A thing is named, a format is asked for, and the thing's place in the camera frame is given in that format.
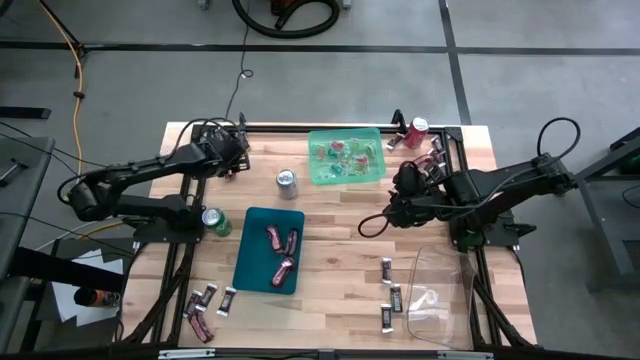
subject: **teal tray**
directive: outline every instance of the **teal tray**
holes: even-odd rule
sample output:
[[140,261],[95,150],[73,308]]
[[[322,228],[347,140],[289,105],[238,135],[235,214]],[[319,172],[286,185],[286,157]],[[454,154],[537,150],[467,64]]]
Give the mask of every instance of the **teal tray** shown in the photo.
[[[283,246],[292,228],[298,229],[298,242],[293,258],[296,264],[281,288],[271,286],[271,279],[284,260],[283,254],[276,254],[266,228],[276,225]],[[233,287],[238,290],[258,291],[272,294],[291,295],[296,292],[300,266],[300,250],[304,231],[304,213],[300,211],[250,207],[244,220],[238,261],[233,273]]]

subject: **green transparent tray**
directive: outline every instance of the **green transparent tray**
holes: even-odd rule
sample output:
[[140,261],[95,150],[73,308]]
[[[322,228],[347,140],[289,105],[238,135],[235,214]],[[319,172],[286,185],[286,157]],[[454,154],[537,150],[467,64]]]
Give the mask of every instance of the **green transparent tray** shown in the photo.
[[312,131],[308,143],[316,185],[374,182],[387,171],[377,128]]

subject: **red soda can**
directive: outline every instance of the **red soda can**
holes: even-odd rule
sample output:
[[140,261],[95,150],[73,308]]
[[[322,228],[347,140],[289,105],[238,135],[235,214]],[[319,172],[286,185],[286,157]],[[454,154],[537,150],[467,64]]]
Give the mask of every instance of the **red soda can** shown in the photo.
[[404,137],[404,144],[410,149],[419,148],[422,140],[429,132],[429,124],[423,118],[415,118],[409,125],[409,132]]

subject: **green soda can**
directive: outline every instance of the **green soda can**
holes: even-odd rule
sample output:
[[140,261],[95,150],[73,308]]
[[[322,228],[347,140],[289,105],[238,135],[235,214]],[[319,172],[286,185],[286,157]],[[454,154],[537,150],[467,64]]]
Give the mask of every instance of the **green soda can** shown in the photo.
[[213,232],[220,236],[225,237],[231,234],[233,229],[231,221],[224,215],[221,209],[207,209],[202,213],[202,222],[204,226],[213,230]]

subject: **orange cable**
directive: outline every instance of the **orange cable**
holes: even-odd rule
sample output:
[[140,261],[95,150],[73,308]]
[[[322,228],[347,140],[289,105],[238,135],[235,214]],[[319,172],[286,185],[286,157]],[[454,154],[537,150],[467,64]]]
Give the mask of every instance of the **orange cable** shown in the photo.
[[[80,63],[80,58],[78,57],[78,54],[73,48],[73,45],[71,44],[71,40],[69,40],[69,37],[67,36],[65,31],[62,29],[58,21],[53,17],[53,15],[51,15],[49,10],[47,10],[47,8],[44,7],[44,5],[40,4],[40,6],[44,10],[44,12],[47,14],[47,16],[49,16],[49,19],[51,19],[51,21],[56,26],[56,28],[58,28],[58,31],[64,37],[64,41],[66,41],[67,45],[69,45],[69,50],[71,50],[71,53],[73,54],[73,58],[76,61],[76,66],[78,67],[78,93],[81,94],[82,85],[83,85],[83,79],[82,79],[83,74],[82,74],[82,63]],[[82,146],[80,146],[80,138],[78,136],[78,112],[80,111],[81,100],[82,99],[80,99],[79,97],[76,97],[76,106],[75,106],[75,109],[73,110],[73,135],[76,138],[76,147],[78,149],[78,175],[82,173]]]

